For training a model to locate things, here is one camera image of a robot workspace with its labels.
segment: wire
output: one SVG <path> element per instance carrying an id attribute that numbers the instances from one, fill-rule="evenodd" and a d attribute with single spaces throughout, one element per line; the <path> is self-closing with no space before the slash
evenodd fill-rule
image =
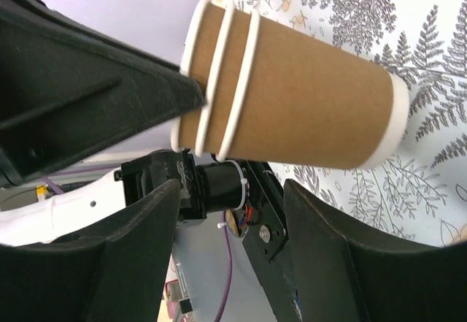
<path id="1" fill-rule="evenodd" d="M 55 194 L 63 194 L 65 192 L 62 191 L 62 189 L 60 187 L 58 187 L 58 185 L 56 185 L 50 178 L 48 177 L 43 177 L 41 178 L 41 181 L 44 182 L 46 185 L 48 185 L 52 191 L 55 192 Z"/>
<path id="2" fill-rule="evenodd" d="M 15 197 L 17 197 L 17 196 L 20 196 L 21 194 L 28 193 L 28 192 L 32 192 L 32 191 L 34 191 L 34 192 L 35 192 L 35 191 L 36 191 L 36 189 L 35 189 L 35 188 L 32 188 L 32 189 L 26 189 L 26 190 L 24 190 L 24 191 L 21 191 L 21 192 L 15 193 L 15 194 L 13 194 L 12 196 L 9 196 L 9 197 L 7 197 L 7 198 L 3 199 L 3 201 L 0 203 L 0 208 L 1 208 L 1 206 L 2 206 L 2 205 L 4 205 L 4 204 L 5 204 L 6 202 L 8 202 L 9 200 L 11 200 L 11 199 L 13 199 L 13 198 L 15 198 Z"/>
<path id="3" fill-rule="evenodd" d="M 223 212 L 222 217 L 223 217 L 223 222 L 224 223 L 227 222 L 225 211 Z M 231 248 L 231 243 L 228 240 L 227 226 L 223 227 L 223 231 L 224 231 L 224 237 L 225 237 L 225 244 L 227 246 L 227 262 L 228 262 L 227 282 L 225 283 L 224 294 L 222 297 L 222 301 L 220 302 L 219 310 L 217 311 L 217 315 L 214 319 L 214 322 L 220 322 L 220 319 L 222 318 L 222 315 L 224 314 L 225 306 L 227 305 L 228 293 L 231 290 L 231 284 L 232 284 L 232 248 Z"/>

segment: table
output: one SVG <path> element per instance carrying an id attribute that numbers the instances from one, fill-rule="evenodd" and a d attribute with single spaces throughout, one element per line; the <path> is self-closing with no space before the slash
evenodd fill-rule
<path id="1" fill-rule="evenodd" d="M 404 140 L 383 165 L 342 171 L 271 163 L 279 181 L 297 180 L 398 237 L 438 246 L 467 239 L 467 0 L 233 1 L 375 61 L 410 88 Z"/>

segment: brown paper cup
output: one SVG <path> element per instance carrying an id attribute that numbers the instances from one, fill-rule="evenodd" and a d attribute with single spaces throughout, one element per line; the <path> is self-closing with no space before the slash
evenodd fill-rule
<path id="1" fill-rule="evenodd" d="M 224 14 L 224 9 L 213 4 L 198 12 L 199 27 L 186 74 L 198 80 L 203 90 Z M 234 11 L 210 102 L 206 152 L 217 153 L 224 138 L 250 19 L 251 15 Z M 408 113 L 409 94 L 399 77 L 261 18 L 246 96 L 228 156 L 336 169 L 371 168 L 397 148 Z M 197 110 L 183 115 L 176 124 L 179 131 L 173 137 L 180 146 L 195 147 L 200 114 Z"/>

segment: tablecloth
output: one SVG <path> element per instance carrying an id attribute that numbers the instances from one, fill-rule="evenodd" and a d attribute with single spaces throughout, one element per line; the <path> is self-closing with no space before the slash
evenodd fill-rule
<path id="1" fill-rule="evenodd" d="M 383 165 L 342 171 L 271 163 L 281 183 L 297 180 L 330 205 L 398 237 L 430 245 L 467 237 L 467 0 L 212 1 L 259 9 L 383 65 L 409 85 L 406 133 Z"/>

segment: white wall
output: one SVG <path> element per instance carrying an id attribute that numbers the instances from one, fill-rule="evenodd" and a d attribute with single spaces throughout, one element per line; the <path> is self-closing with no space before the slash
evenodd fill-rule
<path id="1" fill-rule="evenodd" d="M 178 64 L 191 15 L 198 0 L 43 0 L 68 18 L 122 42 Z M 106 151 L 98 158 L 169 147 L 170 124 Z"/>

